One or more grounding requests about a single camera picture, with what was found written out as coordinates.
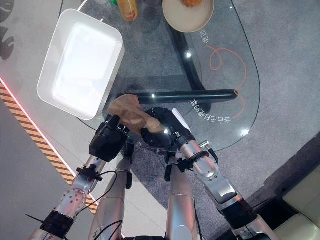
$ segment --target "metallic robot arm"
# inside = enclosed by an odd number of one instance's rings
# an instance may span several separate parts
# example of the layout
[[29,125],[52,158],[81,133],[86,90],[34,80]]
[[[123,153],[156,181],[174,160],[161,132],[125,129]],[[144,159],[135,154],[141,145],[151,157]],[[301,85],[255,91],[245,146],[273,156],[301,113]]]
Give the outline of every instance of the metallic robot arm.
[[[195,137],[171,111],[156,107],[148,110],[147,113],[168,128],[171,140],[166,147],[176,146],[185,157],[180,159],[176,166],[181,172],[193,168],[195,176],[204,184],[206,192],[231,225],[237,239],[279,240],[266,222],[254,212],[237,189],[221,174],[217,162],[196,143]],[[142,137],[150,145],[157,144],[157,139],[164,138],[147,130],[142,132]]]
[[93,191],[105,164],[113,160],[128,138],[129,129],[119,124],[117,115],[108,116],[95,133],[89,147],[90,157],[82,169],[77,169],[77,176],[72,185],[63,194],[60,204],[36,229],[29,240],[64,239],[80,213],[85,207],[89,193]]

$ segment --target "beige cloth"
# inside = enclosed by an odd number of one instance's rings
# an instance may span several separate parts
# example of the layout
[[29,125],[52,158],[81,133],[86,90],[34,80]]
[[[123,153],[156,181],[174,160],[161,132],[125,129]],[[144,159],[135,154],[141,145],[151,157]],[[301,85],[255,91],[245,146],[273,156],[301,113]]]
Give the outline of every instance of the beige cloth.
[[120,123],[141,136],[141,129],[150,133],[163,132],[165,127],[154,117],[145,113],[136,95],[125,94],[113,101],[108,109],[110,115],[118,115]]

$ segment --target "orange bottle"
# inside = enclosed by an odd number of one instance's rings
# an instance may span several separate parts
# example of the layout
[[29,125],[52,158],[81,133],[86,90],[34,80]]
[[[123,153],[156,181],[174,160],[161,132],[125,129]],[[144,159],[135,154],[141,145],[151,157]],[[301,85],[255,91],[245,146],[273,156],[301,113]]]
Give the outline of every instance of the orange bottle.
[[116,2],[124,20],[132,22],[137,18],[138,8],[136,0],[116,0]]

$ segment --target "round glass tabletop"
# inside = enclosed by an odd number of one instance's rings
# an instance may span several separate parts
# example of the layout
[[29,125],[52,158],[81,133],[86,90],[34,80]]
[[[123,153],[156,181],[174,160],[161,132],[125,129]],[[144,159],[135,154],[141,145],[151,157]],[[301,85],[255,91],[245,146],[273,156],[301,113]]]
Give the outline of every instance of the round glass tabletop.
[[144,110],[176,108],[195,138],[208,140],[215,151],[241,140],[258,113],[260,81],[232,1],[216,1],[208,24],[193,33],[176,31],[167,23],[161,0],[137,4],[133,22],[124,21],[109,1],[88,0],[81,9],[118,29],[125,46],[102,114],[83,123],[97,129],[112,101],[130,93],[138,95]]

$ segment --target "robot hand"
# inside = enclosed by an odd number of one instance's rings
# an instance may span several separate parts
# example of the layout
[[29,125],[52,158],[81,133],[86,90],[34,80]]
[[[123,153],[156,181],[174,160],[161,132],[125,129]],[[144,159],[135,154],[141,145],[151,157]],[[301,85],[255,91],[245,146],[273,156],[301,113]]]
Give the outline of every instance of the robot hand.
[[176,116],[167,108],[155,107],[146,111],[151,117],[159,120],[166,127],[164,133],[151,133],[147,128],[141,130],[143,140],[152,147],[180,150],[195,137],[186,129]]
[[119,120],[118,115],[108,115],[100,124],[89,146],[90,155],[109,163],[119,154],[130,131]]

